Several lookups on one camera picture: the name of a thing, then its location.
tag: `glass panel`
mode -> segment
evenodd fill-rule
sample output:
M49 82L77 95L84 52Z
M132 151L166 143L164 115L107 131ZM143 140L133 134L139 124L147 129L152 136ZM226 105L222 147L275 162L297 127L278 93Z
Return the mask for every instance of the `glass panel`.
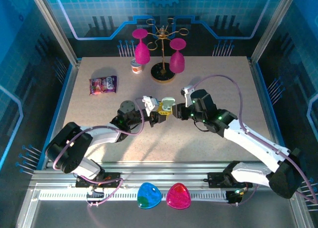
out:
M317 15L317 0L294 0L259 60L284 142L306 153L313 184L318 182ZM317 211L310 214L318 227Z
M15 227L69 61L33 0L0 0L0 18L0 227Z
M192 46L183 50L184 55L251 56L280 0L47 1L76 55L96 57L119 56L119 40L130 44L136 28L155 33L155 28L146 24L148 18L157 26L167 25L168 18L174 18L169 32L180 28L190 31L185 40ZM159 56L160 51L152 54Z

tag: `metal pin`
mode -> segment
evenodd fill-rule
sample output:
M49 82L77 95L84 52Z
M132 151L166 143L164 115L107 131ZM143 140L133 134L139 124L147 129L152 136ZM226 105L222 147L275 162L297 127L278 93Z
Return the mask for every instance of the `metal pin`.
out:
M272 103L272 105L275 105L276 102L279 101L279 99L282 98L282 97L283 97L283 95L280 95L279 98L277 98L277 99Z
M57 65L60 72L63 74L63 77L66 76L66 71L63 70L63 68L60 65Z
M55 74L57 76L57 78L59 79L59 81L61 83L63 83L63 77L60 75L60 73L52 66L53 70L55 71Z
M232 46L231 46L231 50L230 50L230 53L229 53L229 55L228 55L228 56L230 56L230 55L231 55L233 48L234 48L234 45L232 45Z
M314 182L314 179L311 177L309 178L309 182Z
M32 167L36 168L35 165L30 164L29 162L27 162L27 161L25 161L25 160L23 160L22 164L26 164L26 165L29 165L29 166L32 166Z
M304 182L302 182L302 183L304 183ZM314 183L314 184L311 184L312 186L315 186L315 185L317 185L318 183ZM300 187L300 188L304 188L304 187L308 187L307 185L306 186L302 186L302 187Z
M317 191L317 189L314 190L314 192L316 192L316 191ZM310 190L306 190L306 191L302 191L302 192L303 192L303 193L304 193L304 192L310 192Z
M318 193L315 193L315 195L317 196L317 195L318 195ZM312 196L312 194L309 194L309 195L306 195L306 196Z
M121 54L124 56L123 45L121 44L121 43L122 43L122 41L121 41L121 40L119 40L118 42L120 43L120 47L121 47Z
M271 90L271 91L269 92L269 94L268 94L269 97L271 97L277 90L280 89L280 85L277 84L277 85L276 85L276 89L275 89L275 90L273 89L273 90Z
M61 65L57 63L57 61L54 61L54 65L56 66L56 70L58 70L62 76L65 76L64 70L62 69Z
M135 47L134 47L134 40L130 40L132 46L133 46L133 52L134 52L134 56L135 56Z
M275 84L275 85L273 85L269 90L267 90L267 91L268 91L268 94L273 93L273 91L274 91L275 89L279 88L279 86L280 86L280 84Z
M62 82L62 80L59 78L59 76L58 76L58 74L55 72L55 76L56 76L56 78L59 80L59 82L61 83L61 84L63 84L63 82Z
M119 51L119 56L122 57L121 53L120 53L120 45L117 45L117 48L118 48L118 51Z
M124 51L125 51L125 55L127 56L127 51L126 51L126 45L123 45Z
M232 44L232 43L233 43L233 39L230 40L230 45L229 45L229 47L228 47L228 51L227 51L227 53L226 53L226 56L229 55L229 50L230 50L230 47L231 47L231 44Z
M128 50L128 40L125 40L125 43L126 43L126 47L127 47L127 50Z
M219 57L221 53L222 47L219 47L219 51L216 53L216 56Z
M218 46L217 46L217 50L215 51L215 56L217 55L220 43L221 43L221 40L219 40L219 43L218 43Z
M58 62L60 63L60 65L62 66L62 68L64 68L65 71L67 71L68 69L65 67L65 65L62 62L62 59L59 59L58 57L56 57L56 59L58 60Z
M20 172L25 172L25 173L27 173L27 174L33 175L33 174L30 173L30 172L24 171L23 168L20 169Z
M214 45L214 49L213 49L213 52L212 52L212 57L214 56L214 52L215 52L216 48L217 48L217 45Z
M274 82L276 82L277 81L277 79L276 79L276 77L274 78L274 80L273 80L273 82L268 86L268 88L267 88L267 90L274 84Z
M58 71L59 71L59 73L60 73L60 75L62 76L63 81L64 81L66 75L64 74L63 70L62 70L60 67L58 67L57 69L58 69Z
M223 57L224 57L224 56L226 56L226 55L225 55L225 52L227 51L227 49L228 49L228 48L229 48L229 46L228 46L228 45L226 45L226 46L225 46L224 53L223 53L223 55L222 55Z
M278 89L274 94L270 95L270 100L273 100L279 93L281 92L281 89Z
M19 154L19 157L22 157L22 158L24 158L26 160L29 160L29 161L33 162L33 163L38 163L36 161L33 161L33 160L29 159L28 157L23 156L21 153Z
M33 153L33 154L35 154L35 155L40 156L40 154L38 154L37 152L33 152L33 151L32 151L32 150L30 150L30 149L27 149L27 147L26 147L26 146L24 146L24 145L22 145L22 150L28 150L29 152L31 152L31 153Z
M280 76L278 77L278 79L275 78L274 81L272 82L272 84L269 85L269 87L267 88L267 90L271 90L272 87L274 87L274 86L276 85L276 83L279 82L280 78L281 78Z
M37 157L31 155L29 152L26 152L25 155L30 156L30 157L32 157L32 158L34 158L34 159L36 159L36 160L39 160Z
M18 167L18 166L20 166L20 167L24 167L24 168L26 168L26 169L30 169L31 171L34 171L32 168L29 168L29 167L23 166L23 165L21 165L21 164L20 164L20 163L18 163L18 162L16 162L16 163L15 163L15 166L16 166L16 167Z
M222 53L223 53L223 50L224 50L224 47L225 47L225 44L227 43L227 41L228 41L227 39L224 40L224 44L223 44L223 47L222 47L221 56L222 56Z
M130 56L133 56L133 52L131 51L131 45L129 45Z
M274 99L272 99L272 101L274 101L275 99L277 99L277 97L280 96L284 91L285 91L285 88L283 88L282 91L281 91L279 94L277 94Z

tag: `metal frame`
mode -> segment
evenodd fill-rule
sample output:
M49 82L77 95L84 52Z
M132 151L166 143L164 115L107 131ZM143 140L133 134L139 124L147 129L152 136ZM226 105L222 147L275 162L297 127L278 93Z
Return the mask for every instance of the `metal frame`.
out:
M261 39L259 40L252 56L251 56L251 62L252 65L255 66L255 64L260 59L261 55L263 54L265 48L267 47L269 41L273 37L274 33L276 32L276 29L282 22L287 10L289 9L290 5L292 4L293 0L280 0L273 17L269 21L264 34L262 35Z
M68 73L66 75L63 88L61 91L61 95L58 101L58 105L56 106L52 123L44 143L44 147L46 147L51 141L51 139L63 128L66 112L69 106L69 102L71 100L72 91L75 85L78 71L79 71L78 66L76 67L70 66L68 70ZM42 153L39 159L37 169L40 169L40 170L45 169L47 162L48 162L48 158L45 156L44 153Z
M263 109L265 121L268 127L271 140L281 146L285 146L260 68L258 64L252 65L250 59L248 59L248 63L251 74L253 76L259 101Z
M224 192L227 189L211 189L203 179L207 178L208 172L222 172L228 163L116 162L101 163L100 165L109 172L121 172L124 179L121 189L109 202L112 200L136 201L138 189L146 181L154 184L161 191L162 200L165 200L169 188L178 181L189 189L192 201L226 202ZM52 169L35 171L24 198L16 227L29 228L32 226L40 200L85 202L88 189L75 188L75 182L76 178L72 174L64 174ZM270 191L270 188L261 186L259 190ZM313 227L303 198L295 194L290 202L298 227Z
M66 54L67 58L69 59L72 66L77 65L77 57L73 48L71 47L68 39L65 36L62 28L60 27L58 21L55 19L52 11L48 7L45 0L34 0L36 5L38 6L39 10L41 11L45 21L48 23L50 29L52 30L54 36L56 37L57 41L59 42L62 50Z
M75 83L78 70L78 59L68 42L65 34L61 30L58 21L54 18L50 8L45 0L34 0L47 21L49 27L57 38L67 58L70 60L74 69L71 71L71 75L66 84L66 91L63 95L62 103L57 110L57 119L53 125L52 133L49 136L50 139L60 130L63 126L65 113L72 94L72 88ZM259 72L255 69L256 63L264 52L274 32L279 26L281 20L286 14L289 6L293 0L281 0L277 6L272 19L270 20L263 36L257 44L255 51L251 57L251 70L254 77L256 87L262 90L261 80L259 77L255 77ZM263 97L263 104L266 104L266 98ZM271 118L270 110L267 108L267 118ZM267 120L267 125L271 132L271 137L277 143L282 145L282 140L279 135L279 131L275 128L275 121L273 119ZM43 163L42 169L45 165L51 167L51 163L47 163L47 158ZM176 181L182 182L186 185L192 194L199 194L199 199L205 199L207 193L220 193L219 189L209 189L208 184L203 182L208 172L221 172L228 165L228 163L170 163L170 162L118 162L118 163L103 163L102 167L105 167L109 172L121 172L124 178L122 190L120 194L135 193L140 185L147 181L155 184L160 191L167 191ZM53 171L51 169L43 171L35 171L30 185L28 187L26 196L20 214L17 220L17 227L28 228L31 227L34 215L37 211L39 200L57 200L64 199L61 194L84 194L87 192L85 189L75 188L76 178L72 174L63 174L59 171ZM269 190L267 187L261 187L260 190ZM77 198L71 198L73 200L82 200L84 196ZM298 227L307 228L313 227L313 222L309 215L306 203L302 197L295 194L290 200L291 207L295 215L295 219Z

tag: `wooden base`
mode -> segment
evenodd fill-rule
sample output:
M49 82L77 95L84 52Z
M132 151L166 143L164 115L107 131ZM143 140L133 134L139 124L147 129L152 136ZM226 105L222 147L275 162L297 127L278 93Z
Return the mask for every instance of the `wooden base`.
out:
M165 73L163 73L162 63L157 63L151 68L151 76L159 83L167 83L174 79L175 73L170 71L169 63L164 63Z

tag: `white led strip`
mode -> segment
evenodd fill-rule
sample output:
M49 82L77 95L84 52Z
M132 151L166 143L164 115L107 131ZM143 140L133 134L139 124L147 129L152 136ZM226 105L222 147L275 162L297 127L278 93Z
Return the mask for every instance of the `white led strip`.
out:
M207 202L227 202L226 191L189 191L192 201L207 201ZM42 190L39 200L42 201L86 201L86 191L66 191L65 189L58 190ZM109 201L136 201L138 190L119 190ZM162 191L162 201L165 201L167 191Z

